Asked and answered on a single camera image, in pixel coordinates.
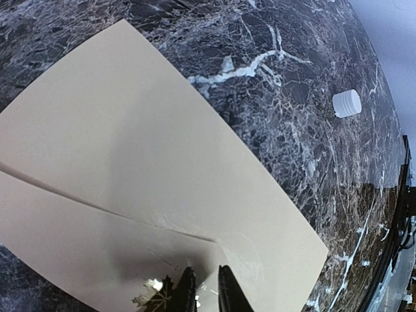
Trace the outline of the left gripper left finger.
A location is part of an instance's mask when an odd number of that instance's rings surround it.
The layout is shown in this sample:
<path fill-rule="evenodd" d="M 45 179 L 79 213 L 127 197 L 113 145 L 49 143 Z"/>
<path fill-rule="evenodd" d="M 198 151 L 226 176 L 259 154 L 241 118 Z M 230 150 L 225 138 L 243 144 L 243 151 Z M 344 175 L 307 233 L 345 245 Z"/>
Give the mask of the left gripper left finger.
<path fill-rule="evenodd" d="M 196 303 L 196 275 L 194 269 L 188 266 L 182 273 L 172 297 L 167 303 L 167 312 L 195 312 Z"/>

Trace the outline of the brown paper envelope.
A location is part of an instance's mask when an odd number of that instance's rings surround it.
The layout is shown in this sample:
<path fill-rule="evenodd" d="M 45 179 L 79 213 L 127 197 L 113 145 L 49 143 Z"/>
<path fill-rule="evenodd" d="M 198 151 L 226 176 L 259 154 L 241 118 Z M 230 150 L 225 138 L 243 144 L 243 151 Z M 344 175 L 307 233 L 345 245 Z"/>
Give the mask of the brown paper envelope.
<path fill-rule="evenodd" d="M 147 280 L 231 267 L 255 311 L 300 311 L 328 250 L 275 179 L 127 21 L 94 35 L 1 113 L 1 242 L 98 311 Z"/>

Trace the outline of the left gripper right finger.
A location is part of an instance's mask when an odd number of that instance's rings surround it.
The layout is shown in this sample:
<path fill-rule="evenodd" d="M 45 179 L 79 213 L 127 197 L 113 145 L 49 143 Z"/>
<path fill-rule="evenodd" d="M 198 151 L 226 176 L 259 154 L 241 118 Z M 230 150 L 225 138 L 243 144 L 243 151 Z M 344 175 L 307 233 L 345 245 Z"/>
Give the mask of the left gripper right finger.
<path fill-rule="evenodd" d="M 220 312 L 254 312 L 228 265 L 218 269 L 218 308 Z"/>

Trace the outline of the white glue stick cap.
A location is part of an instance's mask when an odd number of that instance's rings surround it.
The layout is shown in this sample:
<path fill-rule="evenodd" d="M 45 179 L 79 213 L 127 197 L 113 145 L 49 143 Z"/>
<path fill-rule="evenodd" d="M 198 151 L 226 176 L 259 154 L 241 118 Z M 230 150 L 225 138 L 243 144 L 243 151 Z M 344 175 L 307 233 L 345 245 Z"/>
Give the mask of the white glue stick cap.
<path fill-rule="evenodd" d="M 361 99 L 356 90 L 351 89 L 332 96 L 332 106 L 335 116 L 346 118 L 361 112 Z"/>

